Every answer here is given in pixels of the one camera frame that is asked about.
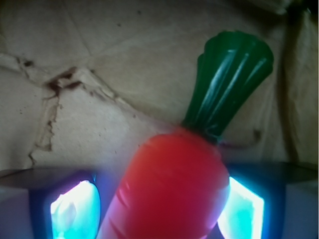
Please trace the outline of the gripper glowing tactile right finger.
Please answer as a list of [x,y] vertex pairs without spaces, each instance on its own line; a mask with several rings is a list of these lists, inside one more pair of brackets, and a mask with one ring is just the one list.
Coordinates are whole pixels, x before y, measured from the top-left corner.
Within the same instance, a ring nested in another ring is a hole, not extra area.
[[224,239],[317,239],[318,166],[229,163],[230,195],[218,219]]

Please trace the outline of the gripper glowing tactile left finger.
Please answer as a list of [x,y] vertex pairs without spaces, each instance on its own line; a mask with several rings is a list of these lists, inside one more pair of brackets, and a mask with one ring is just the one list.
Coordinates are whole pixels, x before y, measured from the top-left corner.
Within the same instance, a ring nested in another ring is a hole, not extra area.
[[0,172],[2,239],[94,239],[100,218],[100,195],[89,170]]

